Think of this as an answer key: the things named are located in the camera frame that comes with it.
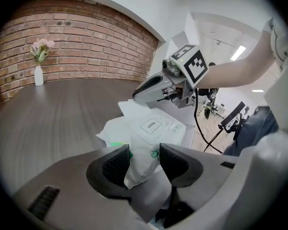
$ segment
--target cable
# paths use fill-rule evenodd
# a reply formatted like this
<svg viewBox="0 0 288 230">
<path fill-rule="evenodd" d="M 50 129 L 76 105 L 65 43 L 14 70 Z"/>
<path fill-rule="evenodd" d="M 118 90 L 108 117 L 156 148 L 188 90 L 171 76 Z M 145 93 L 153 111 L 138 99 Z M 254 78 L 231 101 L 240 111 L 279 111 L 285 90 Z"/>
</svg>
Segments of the cable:
<svg viewBox="0 0 288 230">
<path fill-rule="evenodd" d="M 205 139 L 205 137 L 204 137 L 204 135 L 203 135 L 203 133 L 202 133 L 202 130 L 201 130 L 201 128 L 200 128 L 200 126 L 199 126 L 199 124 L 198 124 L 198 122 L 197 122 L 197 117 L 196 117 L 196 112 L 197 112 L 197 107 L 198 107 L 198 92 L 197 92 L 197 88 L 195 88 L 195 98 L 196 98 L 196 101 L 195 101 L 194 118 L 195 118 L 195 122 L 196 122 L 196 125 L 197 125 L 197 127 L 198 127 L 198 130 L 199 130 L 199 132 L 201 133 L 201 136 L 202 136 L 204 142 L 206 142 L 206 143 L 207 143 L 209 146 L 211 146 L 214 150 L 216 150 L 216 151 L 218 151 L 219 153 L 222 154 L 222 152 L 221 152 L 220 150 L 216 149 L 214 146 L 211 145 L 211 141 L 210 141 L 210 143 L 209 143 L 209 142 Z"/>
</svg>

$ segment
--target brick wall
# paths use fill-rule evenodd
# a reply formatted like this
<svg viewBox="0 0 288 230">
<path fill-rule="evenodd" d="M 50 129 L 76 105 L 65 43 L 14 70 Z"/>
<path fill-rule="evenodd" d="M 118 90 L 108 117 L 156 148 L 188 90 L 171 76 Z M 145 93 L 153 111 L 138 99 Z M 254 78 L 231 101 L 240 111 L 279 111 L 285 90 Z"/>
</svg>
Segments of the brick wall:
<svg viewBox="0 0 288 230">
<path fill-rule="evenodd" d="M 0 106 L 34 84 L 37 39 L 55 46 L 42 65 L 44 81 L 147 77 L 158 40 L 128 16 L 78 0 L 25 0 L 0 32 Z"/>
</svg>

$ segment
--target ceiling light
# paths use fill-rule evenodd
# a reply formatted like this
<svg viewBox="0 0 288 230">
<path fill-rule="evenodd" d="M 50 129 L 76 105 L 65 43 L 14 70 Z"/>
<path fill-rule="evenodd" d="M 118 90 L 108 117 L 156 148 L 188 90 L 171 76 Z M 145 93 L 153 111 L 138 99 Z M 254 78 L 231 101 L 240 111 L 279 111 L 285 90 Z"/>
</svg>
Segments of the ceiling light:
<svg viewBox="0 0 288 230">
<path fill-rule="evenodd" d="M 244 51 L 246 50 L 246 47 L 243 47 L 240 45 L 240 47 L 237 49 L 237 51 L 234 53 L 231 60 L 236 60 Z"/>
</svg>

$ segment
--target white ceiling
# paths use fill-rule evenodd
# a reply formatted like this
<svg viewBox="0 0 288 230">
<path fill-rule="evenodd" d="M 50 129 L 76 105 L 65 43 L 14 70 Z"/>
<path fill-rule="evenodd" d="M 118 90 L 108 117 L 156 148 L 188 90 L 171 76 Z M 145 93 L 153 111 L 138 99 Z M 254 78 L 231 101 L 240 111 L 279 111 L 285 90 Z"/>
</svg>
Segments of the white ceiling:
<svg viewBox="0 0 288 230">
<path fill-rule="evenodd" d="M 201 50 L 207 62 L 222 64 L 231 61 L 230 58 L 240 45 L 246 47 L 246 50 L 238 59 L 245 58 L 257 44 L 256 39 L 244 32 L 215 23 L 202 21 L 195 23 L 200 32 Z M 252 90 L 267 91 L 276 81 L 278 75 L 277 65 L 273 64 L 259 80 L 239 88 L 259 104 L 262 103 L 264 93 L 253 93 Z"/>
</svg>

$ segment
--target white plastic bag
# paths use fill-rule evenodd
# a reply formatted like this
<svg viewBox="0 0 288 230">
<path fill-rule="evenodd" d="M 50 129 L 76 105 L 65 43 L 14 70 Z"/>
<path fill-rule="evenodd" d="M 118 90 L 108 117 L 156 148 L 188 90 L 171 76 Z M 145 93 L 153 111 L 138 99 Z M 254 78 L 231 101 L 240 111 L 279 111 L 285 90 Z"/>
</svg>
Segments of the white plastic bag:
<svg viewBox="0 0 288 230">
<path fill-rule="evenodd" d="M 162 169 L 159 166 L 159 144 L 180 145 L 186 126 L 157 108 L 149 109 L 147 105 L 128 101 L 120 102 L 119 106 L 124 117 L 108 121 L 97 137 L 104 140 L 107 147 L 129 144 L 130 166 L 124 182 L 131 189 Z"/>
</svg>

